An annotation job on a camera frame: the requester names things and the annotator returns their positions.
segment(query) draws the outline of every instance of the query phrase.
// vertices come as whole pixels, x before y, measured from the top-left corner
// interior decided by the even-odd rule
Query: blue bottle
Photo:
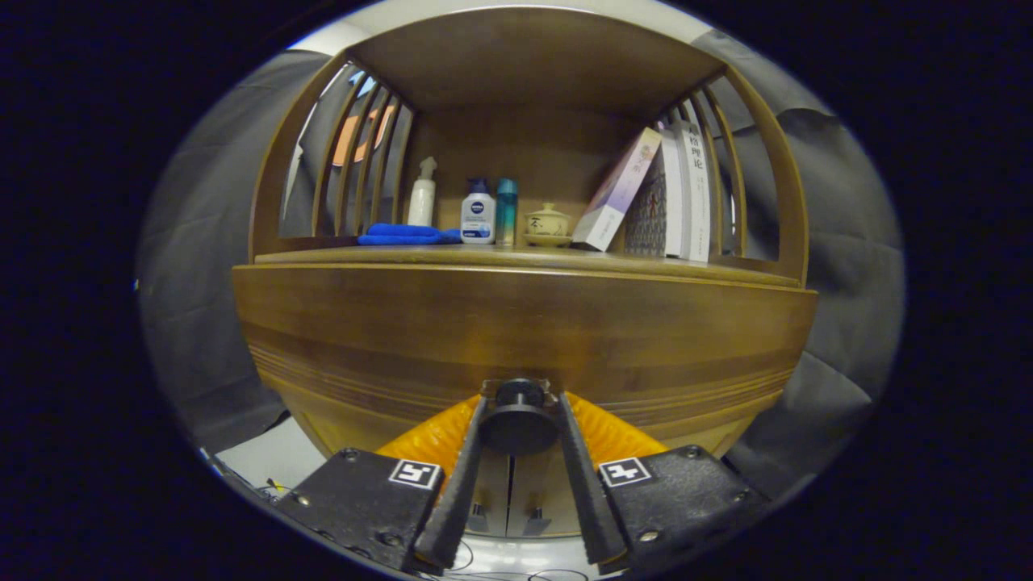
[[[512,246],[516,242],[516,180],[499,180],[495,209],[495,244]]]

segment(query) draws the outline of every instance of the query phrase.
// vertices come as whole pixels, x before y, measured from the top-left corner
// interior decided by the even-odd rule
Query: white spray bottle
[[[409,216],[405,223],[410,226],[429,226],[434,217],[434,180],[431,176],[438,163],[433,157],[419,162],[419,179],[412,184],[412,195],[409,196]]]

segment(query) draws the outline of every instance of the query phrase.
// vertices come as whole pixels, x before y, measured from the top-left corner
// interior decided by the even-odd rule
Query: wooden shelf
[[[348,246],[318,250],[298,250],[255,256],[257,265],[285,264],[379,264],[404,266],[448,266],[564,270],[621,274],[635,277],[677,277],[718,280],[740,284],[799,288],[800,283],[776,274],[745,269],[703,265],[678,258],[595,252],[572,248],[535,246]]]
[[[346,54],[420,113],[534,104],[643,123],[726,67],[652,30],[541,7],[444,14],[378,34]]]

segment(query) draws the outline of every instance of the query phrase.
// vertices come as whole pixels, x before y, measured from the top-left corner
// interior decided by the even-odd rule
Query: wooden slat
[[[355,104],[358,92],[362,90],[363,85],[366,84],[366,79],[368,77],[369,74],[364,72],[358,79],[358,82],[355,83],[350,91],[348,91],[348,96],[344,99],[344,106],[341,108],[340,113],[338,113],[337,117],[334,119],[334,130],[331,131],[330,135],[326,137],[326,145],[323,148],[323,151],[326,152],[326,156],[319,165],[319,177],[316,179],[316,193],[315,197],[312,198],[312,236],[319,236],[322,233],[323,224],[326,222],[325,212],[323,212],[323,204],[326,200],[326,186],[330,184],[330,176],[333,169],[334,151],[336,149],[334,146],[340,139],[341,129],[344,128],[345,120],[348,119],[348,114],[351,113],[351,108]]]
[[[796,160],[792,157],[789,142],[785,139],[778,119],[757,91],[730,66],[726,79],[753,117],[775,177],[779,227],[778,274],[795,278],[801,286],[806,286],[810,233],[807,230],[807,202]]]
[[[409,119],[409,123],[405,125],[402,129],[402,149],[398,152],[398,167],[395,169],[395,200],[392,202],[390,207],[390,221],[393,224],[402,223],[402,175],[405,172],[406,165],[409,163],[406,152],[409,150],[409,135],[412,134],[412,126],[416,124],[416,111],[409,110],[412,112],[412,116]],[[401,117],[402,109],[399,108],[398,115]]]
[[[345,62],[345,53],[341,51],[316,71],[312,81],[305,86],[287,110],[273,141],[269,144],[269,149],[265,150],[251,201],[248,262],[254,262],[256,254],[279,252],[283,249],[280,244],[280,211],[294,146],[305,126],[305,120],[319,100],[320,93],[344,67]]]
[[[348,246],[356,246],[358,242],[354,236],[316,236],[316,237],[298,237],[298,238],[281,238],[277,242],[277,253],[288,253],[288,252],[304,252],[310,250],[325,250],[328,248],[345,248]],[[268,254],[258,254],[255,256],[254,263],[260,264],[262,262],[262,256]]]
[[[379,108],[377,108],[377,114],[373,118],[373,124],[370,125],[370,133],[367,137],[369,145],[366,147],[366,155],[363,157],[363,164],[358,169],[358,186],[355,191],[355,232],[353,233],[355,236],[364,234],[363,227],[369,226],[369,224],[365,223],[363,220],[363,202],[366,200],[366,180],[370,177],[370,166],[372,165],[370,160],[373,159],[374,150],[376,149],[377,134],[380,132],[380,123],[383,122],[384,112],[387,111],[387,103],[390,102],[393,96],[390,91],[385,92],[386,95],[384,95],[384,101],[380,103]]]
[[[724,253],[724,181],[721,179],[721,164],[717,158],[717,148],[714,147],[714,131],[703,115],[703,109],[695,95],[689,96],[689,102],[696,111],[699,119],[699,131],[707,144],[707,154],[710,157],[711,169],[711,256]]]
[[[373,101],[376,100],[377,94],[379,93],[380,85],[374,85],[373,88],[370,89],[370,92],[367,93],[366,102],[363,103],[363,106],[358,112],[358,120],[355,123],[355,130],[352,131],[351,136],[348,137],[348,149],[344,154],[344,164],[341,165],[341,181],[337,184],[337,208],[334,210],[334,234],[336,236],[341,236],[341,232],[344,230],[345,218],[348,215],[348,178],[351,177],[351,166],[354,165],[355,148],[358,147],[358,135],[363,133],[363,127],[366,126],[367,118],[370,116],[370,109],[373,106]],[[326,163],[328,164],[333,158],[334,152],[327,151],[326,155]]]
[[[574,248],[505,247],[492,244],[441,246],[356,246],[326,250],[280,252],[255,258],[261,265],[349,265],[370,268],[551,269],[605,273],[615,276],[657,276],[795,288],[795,279],[768,274],[775,263],[742,258],[735,268],[702,265],[680,258],[593,252]]]
[[[373,181],[373,205],[370,209],[370,225],[377,223],[377,218],[380,215],[380,198],[383,195],[384,186],[384,174],[387,173],[387,156],[390,155],[390,143],[392,139],[395,136],[395,125],[398,123],[398,118],[401,115],[402,102],[397,101],[395,109],[392,111],[387,119],[387,128],[384,130],[384,141],[381,144],[380,160],[377,161],[376,177]],[[395,192],[395,197],[398,197],[399,191]]]
[[[728,153],[728,160],[731,163],[731,195],[735,201],[735,244],[732,247],[732,253],[737,256],[746,256],[746,186],[743,181],[743,165],[739,161],[739,152],[735,151],[735,140],[731,134],[731,125],[724,116],[721,103],[718,102],[710,87],[703,87],[703,95],[707,96],[711,111],[714,112],[714,118],[717,119],[724,149]]]

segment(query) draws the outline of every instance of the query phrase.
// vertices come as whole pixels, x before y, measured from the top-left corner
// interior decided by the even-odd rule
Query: gray fabric
[[[212,452],[254,437],[284,410],[241,334],[230,268],[247,263],[251,196],[269,143],[326,59],[284,53],[230,90],[169,160],[144,221],[137,296],[156,379]]]
[[[886,386],[904,320],[903,240],[878,173],[827,106],[723,33],[709,32],[693,44],[732,64],[771,105],[792,148],[807,200],[807,286],[819,293],[814,327],[783,397],[728,452],[735,467],[778,507],[846,447]],[[715,95],[743,165],[748,247],[775,255],[777,211],[769,161],[745,108],[723,91],[718,87]]]

